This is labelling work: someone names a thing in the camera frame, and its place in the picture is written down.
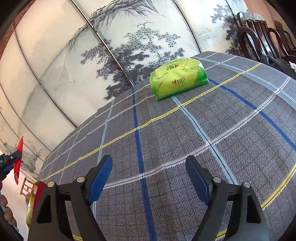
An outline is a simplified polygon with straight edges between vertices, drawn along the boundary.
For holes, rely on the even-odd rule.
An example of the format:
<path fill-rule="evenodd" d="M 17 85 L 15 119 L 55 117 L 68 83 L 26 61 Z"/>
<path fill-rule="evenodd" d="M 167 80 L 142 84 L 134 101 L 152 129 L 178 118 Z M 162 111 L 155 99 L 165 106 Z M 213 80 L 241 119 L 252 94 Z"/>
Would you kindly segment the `person's left hand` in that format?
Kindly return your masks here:
<path fill-rule="evenodd" d="M 1 194 L 1 198 L 0 198 L 0 203 L 1 203 L 1 207 L 4 208 L 4 218 L 6 219 L 6 221 L 12 225 L 17 227 L 17 222 L 16 219 L 13 216 L 13 212 L 12 210 L 8 207 L 8 200 L 7 198 Z"/>

